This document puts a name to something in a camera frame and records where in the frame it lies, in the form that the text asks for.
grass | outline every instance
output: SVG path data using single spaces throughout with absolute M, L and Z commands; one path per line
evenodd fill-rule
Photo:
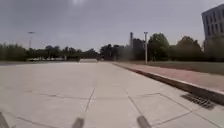
M 133 61 L 131 63 L 144 64 L 144 61 Z M 224 75 L 224 63 L 164 61 L 149 62 L 148 65 L 162 68 L 190 70 L 196 72 Z

brick path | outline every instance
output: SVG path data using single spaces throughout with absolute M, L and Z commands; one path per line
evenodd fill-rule
M 155 74 L 170 77 L 173 79 L 186 81 L 192 84 L 203 86 L 205 88 L 224 92 L 224 76 L 221 76 L 221 75 L 178 70 L 178 69 L 152 67 L 152 66 L 137 65 L 137 64 L 130 64 L 130 63 L 116 63 L 116 64 L 131 68 L 131 69 L 135 69 L 135 70 L 155 73 Z

curb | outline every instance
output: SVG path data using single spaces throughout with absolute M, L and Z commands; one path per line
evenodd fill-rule
M 223 92 L 220 92 L 217 90 L 211 90 L 211 89 L 204 88 L 204 87 L 192 84 L 192 83 L 176 80 L 176 79 L 158 75 L 155 73 L 147 73 L 147 72 L 143 72 L 140 70 L 127 68 L 127 67 L 121 66 L 119 64 L 114 64 L 114 65 L 124 68 L 124 69 L 127 69 L 129 71 L 144 75 L 144 76 L 152 78 L 154 80 L 169 84 L 173 87 L 176 87 L 178 89 L 181 89 L 181 90 L 189 92 L 189 93 L 192 93 L 194 95 L 209 99 L 215 103 L 224 105 L 224 93 Z

drain grate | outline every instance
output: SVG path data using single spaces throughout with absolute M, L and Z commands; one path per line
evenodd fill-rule
M 187 99 L 195 104 L 198 104 L 199 106 L 206 108 L 206 109 L 213 109 L 215 107 L 215 104 L 211 102 L 209 99 L 204 99 L 202 97 L 193 95 L 193 94 L 186 94 L 182 95 L 184 99 Z

cloud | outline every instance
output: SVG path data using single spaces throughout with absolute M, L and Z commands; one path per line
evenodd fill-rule
M 86 0 L 72 0 L 74 5 L 81 5 L 86 2 Z

